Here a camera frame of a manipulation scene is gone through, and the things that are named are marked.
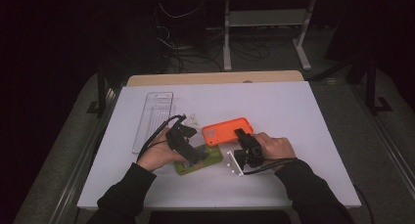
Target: black cable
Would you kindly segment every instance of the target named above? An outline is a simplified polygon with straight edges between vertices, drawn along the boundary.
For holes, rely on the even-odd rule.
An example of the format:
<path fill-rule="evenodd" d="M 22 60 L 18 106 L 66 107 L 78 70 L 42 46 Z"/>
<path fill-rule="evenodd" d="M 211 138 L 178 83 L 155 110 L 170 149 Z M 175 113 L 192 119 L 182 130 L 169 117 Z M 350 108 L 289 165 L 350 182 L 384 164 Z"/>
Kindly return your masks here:
<path fill-rule="evenodd" d="M 206 45 L 205 50 L 210 50 L 211 48 L 213 48 L 213 47 L 215 47 L 216 45 L 219 45 L 219 44 L 222 45 L 222 43 L 223 43 L 222 40 L 217 41 L 217 39 L 223 37 L 222 33 L 223 33 L 223 31 L 220 31 L 219 34 L 214 35 L 212 38 L 207 38 L 207 41 L 205 42 L 205 45 Z M 199 51 L 200 47 L 189 46 L 189 47 L 184 47 L 183 48 L 183 47 L 178 46 L 178 47 L 175 47 L 173 49 L 176 50 L 176 51 L 182 52 L 182 53 L 187 52 L 187 51 L 195 51 L 195 53 L 194 53 L 195 55 L 199 55 L 201 53 Z"/>
<path fill-rule="evenodd" d="M 251 36 L 251 39 L 257 39 L 257 35 L 255 34 L 253 29 L 250 29 L 250 36 Z M 269 37 L 267 37 L 267 40 L 271 39 L 272 37 L 274 37 L 274 34 L 271 34 Z M 269 56 L 269 51 L 265 47 L 266 41 L 259 42 L 259 44 L 256 44 L 255 42 L 250 42 L 250 43 L 252 43 L 255 47 L 253 48 L 249 47 L 248 42 L 239 42 L 239 44 L 242 47 L 244 47 L 244 49 L 246 49 L 247 51 L 258 51 L 260 48 L 264 48 L 265 51 L 267 52 L 267 55 L 265 57 Z"/>
<path fill-rule="evenodd" d="M 176 55 L 171 54 L 167 58 L 168 58 L 168 63 L 174 70 L 174 73 L 182 73 L 183 70 L 185 70 L 185 72 L 189 72 L 189 70 L 184 67 L 183 61 L 180 58 L 178 58 Z M 171 59 L 177 60 L 178 65 L 174 64 Z"/>
<path fill-rule="evenodd" d="M 168 142 L 168 140 L 162 140 L 162 141 L 156 142 L 156 143 L 150 145 L 149 148 L 151 148 L 152 146 L 155 146 L 157 144 L 162 144 L 162 143 L 165 143 L 165 142 Z"/>
<path fill-rule="evenodd" d="M 116 51 L 118 51 L 121 55 L 123 55 L 129 62 L 131 62 L 132 64 L 136 65 L 136 66 L 140 66 L 137 62 L 134 61 L 134 59 L 132 57 L 130 57 L 128 54 L 126 54 L 125 52 L 123 52 L 121 49 L 119 49 L 112 41 L 110 41 L 110 39 L 99 33 L 99 35 L 109 44 L 111 45 Z"/>
<path fill-rule="evenodd" d="M 292 162 L 297 162 L 299 161 L 298 158 L 294 157 L 294 158 L 280 158 L 280 159 L 276 159 L 271 163 L 268 163 L 264 166 L 262 166 L 261 168 L 257 169 L 257 170 L 253 170 L 253 171 L 249 171 L 249 172 L 244 172 L 244 175 L 251 175 L 251 174 L 255 174 L 258 172 L 263 172 L 265 170 L 268 170 L 270 168 L 276 167 L 278 165 L 283 165 L 286 163 L 292 163 Z"/>
<path fill-rule="evenodd" d="M 75 218 L 74 218 L 74 220 L 73 220 L 73 224 L 76 224 L 76 223 L 77 223 L 77 219 L 79 218 L 79 211 L 80 211 L 80 208 L 79 208 L 79 207 L 77 207 L 77 208 L 76 208 Z"/>
<path fill-rule="evenodd" d="M 363 192 L 360 190 L 359 187 L 357 187 L 356 184 L 353 184 L 353 187 L 356 189 L 357 193 L 363 198 L 363 201 L 365 202 L 367 206 L 367 210 L 369 211 L 369 216 L 370 216 L 370 222 L 372 224 L 376 224 L 375 215 L 373 214 L 372 207 L 370 206 L 369 202 L 366 200 L 366 197 L 364 196 Z"/>
<path fill-rule="evenodd" d="M 153 134 L 152 134 L 152 136 L 150 136 L 150 138 L 146 141 L 146 143 L 144 143 L 144 145 L 143 145 L 143 147 L 141 148 L 141 151 L 140 151 L 140 153 L 138 154 L 138 157 L 137 157 L 137 161 L 138 161 L 138 159 L 140 159 L 140 157 L 151 147 L 150 146 L 150 144 L 153 142 L 153 140 L 155 140 L 156 139 L 156 137 L 161 133 L 161 131 L 164 129 L 164 128 L 166 128 L 167 127 L 167 125 L 173 120 L 173 119 L 175 119 L 175 118 L 178 118 L 178 120 L 181 120 L 181 121 L 183 121 L 185 118 L 186 118 L 186 116 L 185 115 L 180 115 L 180 114 L 178 114 L 178 115 L 175 115 L 175 116 L 172 116 L 172 117 L 170 117 L 169 119 L 167 119 L 165 122 L 163 122 L 161 125 L 160 125 L 160 127 L 156 130 L 156 132 L 154 132 Z"/>
<path fill-rule="evenodd" d="M 180 40 L 178 40 L 176 38 L 176 41 L 174 43 L 179 45 L 180 44 Z M 179 58 L 179 50 L 173 50 L 173 53 L 171 54 L 171 56 L 174 59 L 176 59 L 177 62 L 178 62 L 178 66 L 177 66 L 178 70 L 176 70 L 174 68 L 174 66 L 173 66 L 174 72 L 176 72 L 176 73 L 182 73 L 183 70 L 185 70 L 185 72 L 187 72 L 187 73 L 189 72 L 189 70 L 184 67 L 183 61 Z"/>
<path fill-rule="evenodd" d="M 269 57 L 269 50 L 268 50 L 267 47 L 264 46 L 265 42 L 263 42 L 262 44 L 259 44 L 259 45 L 255 44 L 254 42 L 250 42 L 250 43 L 252 43 L 255 46 L 253 48 L 248 45 L 249 44 L 248 42 L 244 42 L 244 43 L 239 42 L 239 43 L 247 51 L 256 51 L 256 52 L 258 52 L 261 59 L 264 59 L 264 58 L 268 58 Z M 260 53 L 260 49 L 263 49 L 265 51 L 265 55 L 262 55 Z"/>
<path fill-rule="evenodd" d="M 241 59 L 243 59 L 243 60 L 246 60 L 246 61 L 252 61 L 252 62 L 254 62 L 254 61 L 260 61 L 260 60 L 262 59 L 262 56 L 260 55 L 260 53 L 258 53 L 258 56 L 255 56 L 255 55 L 253 55 L 253 54 L 250 54 L 250 53 L 247 53 L 247 52 L 241 51 L 240 49 L 238 49 L 238 48 L 236 48 L 235 46 L 232 46 L 232 45 L 229 45 L 229 48 L 231 48 L 231 51 L 232 51 L 232 52 L 233 52 L 236 56 L 238 56 L 239 58 L 241 58 Z"/>
<path fill-rule="evenodd" d="M 220 54 L 221 50 L 222 49 L 218 49 L 218 51 L 213 56 L 213 58 L 202 56 L 202 55 L 180 55 L 180 57 L 194 57 L 194 58 L 199 58 L 199 59 L 204 59 L 205 60 L 205 61 L 201 61 L 201 62 L 190 61 L 190 60 L 186 60 L 186 59 L 183 59 L 183 58 L 179 58 L 179 59 L 181 59 L 181 61 L 188 62 L 188 63 L 191 63 L 191 64 L 206 64 L 206 63 L 209 63 L 209 62 L 213 62 L 217 65 L 217 67 L 219 68 L 219 71 L 222 71 L 222 66 L 216 61 L 217 57 L 219 57 L 219 54 Z"/>

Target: white table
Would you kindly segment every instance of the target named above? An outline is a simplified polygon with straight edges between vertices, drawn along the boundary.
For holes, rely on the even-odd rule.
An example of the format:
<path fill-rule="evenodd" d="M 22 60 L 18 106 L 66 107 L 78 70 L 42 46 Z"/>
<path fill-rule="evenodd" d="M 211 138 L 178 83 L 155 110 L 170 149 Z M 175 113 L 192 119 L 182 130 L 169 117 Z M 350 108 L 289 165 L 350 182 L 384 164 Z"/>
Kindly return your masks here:
<path fill-rule="evenodd" d="M 246 117 L 255 132 L 291 140 L 297 156 L 323 177 L 347 207 L 360 206 L 345 167 L 307 82 L 267 82 L 137 86 L 122 89 L 112 119 L 78 201 L 97 208 L 97 200 L 118 182 L 136 155 L 131 149 L 144 100 L 149 92 L 174 93 L 175 113 L 194 113 L 201 125 Z M 192 138 L 194 146 L 203 142 Z M 176 174 L 173 164 L 156 171 L 146 196 L 149 209 L 278 209 L 291 206 L 286 191 L 271 171 L 238 177 L 226 166 L 226 152 L 238 145 L 221 145 L 221 163 Z"/>

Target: wire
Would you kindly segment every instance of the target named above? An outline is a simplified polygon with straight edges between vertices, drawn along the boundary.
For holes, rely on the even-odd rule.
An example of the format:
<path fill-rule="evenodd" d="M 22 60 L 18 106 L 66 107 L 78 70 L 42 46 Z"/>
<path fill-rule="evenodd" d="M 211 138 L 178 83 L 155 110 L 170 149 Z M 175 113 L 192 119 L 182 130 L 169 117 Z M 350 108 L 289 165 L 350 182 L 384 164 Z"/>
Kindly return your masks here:
<path fill-rule="evenodd" d="M 113 42 L 110 41 L 110 39 L 103 35 L 103 34 L 99 34 L 108 44 L 110 44 L 116 51 L 118 51 L 121 55 L 123 55 L 129 62 L 131 62 L 132 64 L 136 65 L 136 66 L 140 66 L 139 64 L 137 64 L 129 55 L 127 55 L 125 52 L 123 52 L 121 49 L 119 49 Z"/>
<path fill-rule="evenodd" d="M 170 18 L 173 18 L 173 19 L 179 19 L 179 18 L 183 18 L 183 17 L 187 17 L 187 16 L 190 16 L 190 15 L 192 15 L 192 14 L 194 14 L 194 13 L 196 13 L 196 12 L 198 12 L 203 6 L 204 6 L 204 4 L 205 4 L 205 2 L 201 2 L 201 4 L 195 9 L 195 10 L 193 10 L 193 11 L 191 11 L 191 12 L 188 12 L 188 13 L 186 13 L 186 14 L 183 14 L 183 15 L 180 15 L 180 16 L 173 16 L 173 15 L 171 15 L 171 14 L 169 14 L 165 9 L 164 9 L 164 7 L 161 5 L 161 2 L 159 2 L 159 6 L 160 6 L 160 9 L 162 10 L 162 12 L 163 13 L 165 13 L 168 17 L 170 17 Z"/>
<path fill-rule="evenodd" d="M 166 37 L 166 39 L 168 40 L 168 39 L 170 38 L 170 31 L 168 30 L 168 28 L 167 28 L 167 27 L 162 26 L 162 25 L 158 25 L 158 26 L 157 26 L 157 28 L 162 28 L 162 29 L 164 29 L 164 30 L 167 32 L 167 37 Z"/>
<path fill-rule="evenodd" d="M 162 144 L 162 143 L 165 143 L 165 142 L 168 142 L 168 140 L 162 140 L 162 141 L 156 142 L 156 143 L 150 145 L 149 148 L 151 148 L 152 146 L 155 146 L 157 144 Z"/>
<path fill-rule="evenodd" d="M 258 172 L 263 172 L 265 170 L 268 170 L 270 168 L 276 167 L 278 165 L 282 165 L 282 164 L 286 164 L 286 163 L 292 163 L 292 162 L 298 162 L 299 159 L 294 157 L 294 158 L 280 158 L 280 159 L 276 159 L 271 163 L 268 163 L 264 166 L 262 166 L 261 168 L 254 170 L 254 171 L 249 171 L 249 172 L 244 172 L 244 175 L 251 175 L 251 174 L 255 174 Z"/>
<path fill-rule="evenodd" d="M 168 46 L 168 47 L 170 47 L 170 48 L 174 48 L 174 44 L 173 43 L 170 43 L 170 42 L 168 42 L 168 41 L 164 41 L 163 39 L 161 39 L 161 38 L 157 38 L 157 40 L 159 40 L 161 43 L 163 43 L 164 45 L 166 45 L 166 46 Z"/>
<path fill-rule="evenodd" d="M 223 30 L 223 28 L 217 28 L 213 30 L 219 30 L 219 32 L 217 34 L 214 34 L 213 37 L 208 37 L 208 34 L 207 34 L 207 40 L 205 42 L 205 44 L 207 45 L 207 50 L 216 46 L 219 43 L 222 44 L 222 41 L 217 41 L 217 39 L 222 38 L 225 31 Z M 198 49 L 197 47 L 193 47 L 190 45 L 178 46 L 174 48 L 174 50 L 179 50 L 179 51 L 188 51 L 188 50 L 197 50 L 197 49 Z"/>
<path fill-rule="evenodd" d="M 80 211 L 80 208 L 79 208 L 79 207 L 77 207 L 77 208 L 76 208 L 75 218 L 74 218 L 74 220 L 73 220 L 73 224 L 76 224 L 76 223 L 77 223 L 77 219 L 79 218 L 79 211 Z"/>
<path fill-rule="evenodd" d="M 268 45 L 269 40 L 273 39 L 276 36 L 275 33 L 276 32 L 273 32 L 271 33 L 271 35 L 264 37 L 266 41 L 262 41 L 258 43 L 257 42 L 241 42 L 241 41 L 233 42 L 241 46 L 243 50 L 237 48 L 235 45 L 229 45 L 229 47 L 231 48 L 231 51 L 239 58 L 246 60 L 246 61 L 256 62 L 256 61 L 260 61 L 261 59 L 265 59 L 269 57 L 270 48 L 276 48 L 276 47 L 283 46 L 287 43 L 291 43 L 293 38 L 298 37 L 298 34 L 296 34 L 296 35 L 290 36 L 290 39 L 288 39 L 287 41 L 283 41 L 276 45 Z M 251 39 L 258 38 L 258 36 L 255 34 L 253 29 L 250 30 L 249 36 L 251 37 Z M 240 37 L 241 39 L 247 38 L 246 36 L 243 37 L 241 35 L 233 35 L 232 37 Z"/>
<path fill-rule="evenodd" d="M 183 61 L 174 54 L 168 56 L 168 63 L 173 68 L 174 73 L 182 73 L 183 71 L 189 72 L 189 70 L 184 67 Z"/>
<path fill-rule="evenodd" d="M 160 125 L 160 127 L 156 130 L 156 132 L 154 132 L 153 134 L 152 134 L 152 136 L 150 136 L 150 138 L 146 141 L 146 143 L 144 143 L 144 145 L 143 145 L 143 147 L 141 148 L 141 151 L 140 151 L 140 153 L 138 154 L 138 157 L 137 157 L 137 161 L 138 161 L 138 159 L 140 159 L 141 158 L 141 156 L 145 153 L 145 152 L 147 152 L 147 150 L 150 148 L 150 147 L 152 147 L 153 145 L 150 145 L 152 142 L 153 142 L 153 140 L 155 140 L 156 139 L 156 137 L 161 133 L 161 131 L 164 129 L 164 128 L 166 128 L 167 127 L 167 125 L 168 125 L 168 123 L 169 122 L 171 122 L 173 119 L 175 119 L 175 118 L 178 118 L 178 121 L 183 121 L 185 118 L 186 118 L 186 115 L 180 115 L 180 114 L 178 114 L 178 115 L 175 115 L 175 116 L 172 116 L 172 117 L 170 117 L 169 119 L 167 119 L 165 122 L 163 122 L 161 125 Z"/>
<path fill-rule="evenodd" d="M 369 211 L 370 222 L 372 224 L 376 224 L 375 215 L 373 214 L 372 207 L 370 206 L 369 202 L 366 200 L 366 197 L 364 196 L 363 192 L 360 190 L 359 187 L 357 187 L 356 184 L 353 184 L 353 187 L 356 189 L 357 193 L 363 198 L 363 201 L 366 203 L 367 209 Z"/>
<path fill-rule="evenodd" d="M 206 64 L 206 63 L 209 63 L 209 62 L 213 62 L 219 68 L 219 71 L 222 71 L 222 66 L 220 65 L 219 62 L 216 61 L 216 59 L 217 59 L 217 57 L 219 57 L 221 51 L 222 51 L 222 48 L 218 49 L 216 54 L 214 54 L 213 58 L 202 56 L 202 55 L 180 55 L 180 57 L 194 57 L 194 58 L 199 58 L 199 59 L 204 60 L 204 61 L 200 61 L 200 62 L 190 61 L 190 60 L 186 60 L 186 59 L 183 59 L 183 58 L 179 58 L 179 59 L 181 61 L 188 62 L 188 63 L 191 63 L 191 64 Z"/>

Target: black sleeve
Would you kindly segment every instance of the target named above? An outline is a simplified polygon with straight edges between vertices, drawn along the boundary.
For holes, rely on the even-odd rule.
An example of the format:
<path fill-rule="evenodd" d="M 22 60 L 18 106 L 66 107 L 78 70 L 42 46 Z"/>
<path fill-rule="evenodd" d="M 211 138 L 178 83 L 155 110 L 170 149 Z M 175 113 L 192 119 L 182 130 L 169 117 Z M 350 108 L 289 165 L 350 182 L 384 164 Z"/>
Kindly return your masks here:
<path fill-rule="evenodd" d="M 125 176 L 98 200 L 98 211 L 88 223 L 135 223 L 156 175 L 132 163 Z"/>
<path fill-rule="evenodd" d="M 347 209 L 337 200 L 327 182 L 315 175 L 305 162 L 285 164 L 275 172 L 286 187 L 288 199 L 302 224 L 354 223 Z"/>

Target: transparent tray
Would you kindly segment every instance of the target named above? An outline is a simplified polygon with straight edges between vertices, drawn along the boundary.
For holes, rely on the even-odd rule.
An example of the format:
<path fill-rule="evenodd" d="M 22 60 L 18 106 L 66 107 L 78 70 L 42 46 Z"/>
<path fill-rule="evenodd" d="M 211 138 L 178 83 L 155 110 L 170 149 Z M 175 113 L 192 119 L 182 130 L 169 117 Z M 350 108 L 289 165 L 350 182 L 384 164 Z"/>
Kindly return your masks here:
<path fill-rule="evenodd" d="M 141 151 L 144 143 L 152 136 L 163 122 L 173 114 L 173 93 L 152 92 L 147 94 L 146 103 L 141 114 L 137 135 L 135 136 L 133 154 Z"/>

